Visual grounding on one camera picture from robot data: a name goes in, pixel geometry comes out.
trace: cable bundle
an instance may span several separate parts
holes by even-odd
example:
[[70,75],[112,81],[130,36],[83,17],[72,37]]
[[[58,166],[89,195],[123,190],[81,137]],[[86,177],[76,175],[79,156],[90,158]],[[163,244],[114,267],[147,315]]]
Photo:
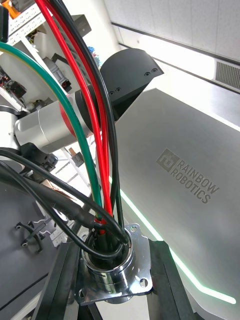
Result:
[[[117,146],[117,136],[116,129],[114,123],[114,115],[112,106],[110,103],[109,95],[104,84],[103,78],[95,64],[95,61],[88,50],[83,38],[78,32],[78,29],[65,7],[62,0],[35,0],[38,7],[40,8],[42,14],[44,15],[47,23],[49,24],[54,36],[56,37],[59,46],[61,47],[69,66],[71,67],[73,74],[76,77],[76,80],[80,86],[83,97],[85,99],[93,134],[96,143],[96,154],[98,158],[99,165],[99,174],[101,179],[102,193],[104,199],[104,209],[102,208],[102,200],[101,200],[101,192],[100,186],[98,184],[98,178],[96,169],[93,163],[93,159],[91,157],[91,153],[89,150],[89,146],[84,136],[83,129],[81,124],[69,102],[64,92],[55,82],[55,80],[34,60],[28,57],[23,52],[18,49],[11,47],[5,43],[0,43],[0,50],[3,52],[10,53],[11,55],[17,57],[18,59],[25,62],[30,68],[35,70],[42,79],[48,84],[48,86],[53,90],[57,99],[61,103],[69,122],[71,123],[74,134],[78,140],[79,146],[82,151],[82,155],[84,158],[84,162],[86,165],[91,190],[92,190],[92,198],[89,199],[81,192],[76,189],[70,187],[63,181],[54,177],[50,173],[41,169],[34,163],[24,159],[23,157],[8,152],[6,150],[0,149],[0,155],[9,157],[21,164],[24,164],[27,168],[36,171],[41,174],[46,179],[54,182],[56,185],[64,189],[65,191],[71,193],[84,203],[88,204],[95,211],[95,221],[91,221],[90,226],[88,228],[94,228],[95,230],[99,230],[100,235],[104,235],[107,231],[107,234],[112,234],[115,239],[117,239],[117,245],[115,246],[112,252],[99,252],[96,249],[89,247],[87,243],[84,243],[68,226],[66,226],[63,221],[56,215],[55,211],[51,206],[51,199],[48,199],[47,202],[43,195],[41,194],[43,191],[34,190],[33,186],[30,185],[29,181],[23,178],[21,175],[16,173],[10,167],[8,167],[4,162],[0,161],[0,168],[4,169],[8,174],[8,178],[5,181],[10,181],[9,177],[12,177],[15,182],[18,183],[21,187],[23,187],[30,195],[32,195],[48,212],[48,214],[53,218],[53,220],[62,228],[62,230],[83,250],[87,251],[91,255],[99,259],[112,259],[119,255],[119,253],[123,249],[123,245],[128,243],[128,237],[124,231],[124,218],[123,218],[123,210],[120,196],[120,180],[119,180],[119,170],[118,170],[118,146]],[[69,40],[71,41],[73,47],[75,48],[79,58],[81,59],[88,76],[92,82],[92,86],[96,95],[97,104],[99,108],[100,114],[100,124],[97,117],[96,109],[88,90],[88,87],[84,81],[84,78],[67,46],[64,41],[63,36],[61,35],[56,23],[51,17],[49,11],[52,12]],[[109,149],[112,161],[112,185],[111,191],[109,188]],[[113,218],[113,209],[116,202],[117,208],[117,218],[118,223]]]

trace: green cable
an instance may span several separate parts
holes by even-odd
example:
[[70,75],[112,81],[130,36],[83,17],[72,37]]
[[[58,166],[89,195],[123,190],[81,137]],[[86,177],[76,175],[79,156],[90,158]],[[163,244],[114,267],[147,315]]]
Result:
[[19,60],[23,61],[28,67],[33,69],[42,79],[43,81],[51,88],[51,90],[56,95],[57,99],[61,103],[69,121],[72,125],[72,128],[75,132],[76,138],[78,140],[79,146],[81,148],[82,156],[84,158],[84,162],[86,165],[87,174],[89,177],[92,196],[94,201],[102,207],[102,199],[100,186],[98,182],[98,177],[96,173],[96,169],[94,166],[94,161],[90,153],[89,145],[87,139],[85,137],[83,128],[79,122],[78,117],[76,116],[73,107],[65,96],[63,90],[59,87],[56,80],[50,76],[37,62],[35,62],[31,57],[29,57],[24,52],[14,48],[13,46],[0,42],[0,51],[8,53]]

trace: metal base plate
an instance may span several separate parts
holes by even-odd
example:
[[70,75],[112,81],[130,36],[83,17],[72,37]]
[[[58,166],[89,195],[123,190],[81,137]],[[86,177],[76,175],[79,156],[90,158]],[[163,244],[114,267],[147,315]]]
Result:
[[114,299],[118,303],[119,298],[144,295],[152,289],[149,240],[142,235],[140,226],[136,223],[126,225],[125,229],[130,233],[135,251],[135,265],[132,272],[124,279],[124,283],[107,284],[103,287],[102,283],[92,278],[81,256],[75,290],[75,299],[81,306],[103,300],[114,303]]

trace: black metal frame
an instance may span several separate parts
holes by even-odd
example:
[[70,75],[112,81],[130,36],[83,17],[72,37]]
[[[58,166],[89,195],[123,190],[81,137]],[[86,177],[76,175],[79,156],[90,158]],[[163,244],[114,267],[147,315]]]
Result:
[[[196,320],[186,291],[164,241],[149,240],[153,288],[147,295],[150,320]],[[67,305],[78,301],[75,292],[80,249],[62,243],[32,320],[62,320]],[[79,306],[75,320],[103,320],[95,303]]]

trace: ceiling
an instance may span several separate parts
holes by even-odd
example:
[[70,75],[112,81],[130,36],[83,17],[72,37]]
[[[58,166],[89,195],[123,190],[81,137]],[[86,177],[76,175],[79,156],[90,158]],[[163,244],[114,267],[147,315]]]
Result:
[[240,61],[239,0],[104,0],[110,20]]

